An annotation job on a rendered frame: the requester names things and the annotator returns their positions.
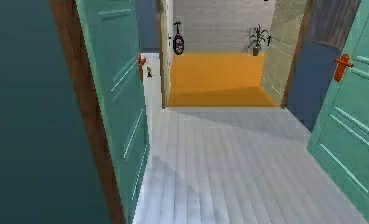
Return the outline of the green house plant in pot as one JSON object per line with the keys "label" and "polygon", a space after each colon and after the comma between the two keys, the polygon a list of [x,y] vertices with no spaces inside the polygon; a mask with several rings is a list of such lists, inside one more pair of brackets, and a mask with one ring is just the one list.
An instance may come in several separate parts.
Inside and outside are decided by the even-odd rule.
{"label": "green house plant in pot", "polygon": [[252,27],[250,31],[252,34],[249,37],[248,47],[252,49],[252,54],[257,56],[262,49],[261,44],[265,43],[267,45],[267,37],[271,35],[269,31],[263,29],[260,24]]}

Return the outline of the cream panelled room door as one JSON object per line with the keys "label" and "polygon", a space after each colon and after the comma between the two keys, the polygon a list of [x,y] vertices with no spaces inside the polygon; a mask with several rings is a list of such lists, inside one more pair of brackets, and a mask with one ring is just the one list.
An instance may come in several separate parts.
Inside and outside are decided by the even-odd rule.
{"label": "cream panelled room door", "polygon": [[280,106],[298,41],[307,0],[276,0],[260,86]]}
{"label": "cream panelled room door", "polygon": [[162,50],[162,87],[164,108],[169,104],[170,95],[170,70],[172,65],[172,41],[171,37],[171,0],[160,0],[160,28],[161,28],[161,50]]}

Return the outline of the teal panelled room door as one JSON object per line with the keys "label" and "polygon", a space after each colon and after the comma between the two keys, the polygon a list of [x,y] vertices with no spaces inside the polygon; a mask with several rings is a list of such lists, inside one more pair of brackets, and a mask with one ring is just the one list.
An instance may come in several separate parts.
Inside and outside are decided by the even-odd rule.
{"label": "teal panelled room door", "polygon": [[126,224],[149,152],[135,0],[76,0]]}
{"label": "teal panelled room door", "polygon": [[307,149],[369,224],[369,0],[360,0],[342,54],[353,67],[340,82],[334,71]]}

